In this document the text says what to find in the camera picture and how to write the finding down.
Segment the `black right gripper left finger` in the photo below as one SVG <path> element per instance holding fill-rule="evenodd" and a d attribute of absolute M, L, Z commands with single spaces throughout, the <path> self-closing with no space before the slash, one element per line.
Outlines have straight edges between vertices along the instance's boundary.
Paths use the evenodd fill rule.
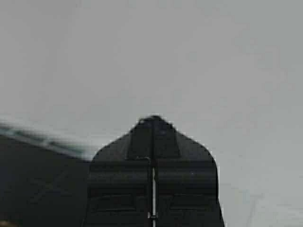
<path fill-rule="evenodd" d="M 152 227 L 153 120 L 143 118 L 92 159 L 86 227 Z"/>

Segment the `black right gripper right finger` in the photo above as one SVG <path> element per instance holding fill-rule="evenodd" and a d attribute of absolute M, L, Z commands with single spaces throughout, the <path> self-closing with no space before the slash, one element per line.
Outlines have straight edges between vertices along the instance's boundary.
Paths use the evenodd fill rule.
<path fill-rule="evenodd" d="M 217 164 L 202 144 L 152 116 L 158 227 L 223 227 Z"/>

